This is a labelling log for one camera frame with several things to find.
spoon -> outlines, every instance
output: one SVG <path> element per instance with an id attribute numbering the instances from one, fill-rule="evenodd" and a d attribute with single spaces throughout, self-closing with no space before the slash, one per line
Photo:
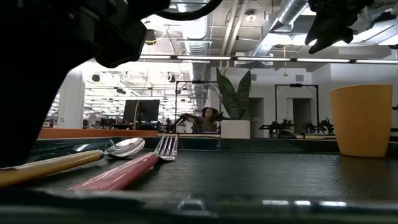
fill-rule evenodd
<path id="1" fill-rule="evenodd" d="M 0 187 L 18 184 L 27 180 L 32 180 L 34 178 L 98 161 L 102 159 L 104 155 L 116 159 L 129 157 L 143 149 L 144 145 L 144 139 L 132 138 L 116 143 L 107 148 L 105 152 L 101 150 L 81 152 L 84 150 L 86 145 L 74 147 L 72 150 L 78 153 L 68 156 L 60 156 L 53 159 L 46 159 L 43 161 L 31 162 L 21 166 L 0 169 Z"/>

potted plant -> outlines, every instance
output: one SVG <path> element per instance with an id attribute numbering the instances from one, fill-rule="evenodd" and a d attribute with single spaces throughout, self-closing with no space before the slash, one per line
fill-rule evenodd
<path id="1" fill-rule="evenodd" d="M 231 120 L 221 122 L 222 138 L 250 138 L 250 121 L 241 121 L 249 104 L 249 95 L 251 91 L 251 73 L 250 70 L 243 76 L 239 82 L 237 91 L 231 81 L 217 71 L 218 89 L 214 85 L 210 88 L 216 91 L 220 101 L 223 103 L 226 112 Z"/>

orange wall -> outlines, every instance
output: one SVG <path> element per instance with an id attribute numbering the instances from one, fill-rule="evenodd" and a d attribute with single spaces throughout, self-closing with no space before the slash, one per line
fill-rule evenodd
<path id="1" fill-rule="evenodd" d="M 157 131 L 42 128 L 38 139 L 156 136 Z"/>

snake plant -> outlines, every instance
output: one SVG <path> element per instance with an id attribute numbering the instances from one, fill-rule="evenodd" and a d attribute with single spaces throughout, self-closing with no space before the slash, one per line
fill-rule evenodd
<path id="1" fill-rule="evenodd" d="M 250 70 L 239 82 L 237 91 L 235 91 L 231 81 L 222 75 L 218 68 L 216 70 L 218 90 L 214 85 L 210 85 L 210 89 L 216 91 L 231 119 L 242 119 L 249 104 L 249 94 L 251 91 Z"/>

computer monitor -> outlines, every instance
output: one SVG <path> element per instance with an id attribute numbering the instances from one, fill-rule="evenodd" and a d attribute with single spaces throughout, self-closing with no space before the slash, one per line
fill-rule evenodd
<path id="1" fill-rule="evenodd" d="M 126 100 L 123 120 L 128 122 L 134 121 L 134 113 L 138 102 L 141 103 L 141 121 L 158 120 L 160 100 Z"/>

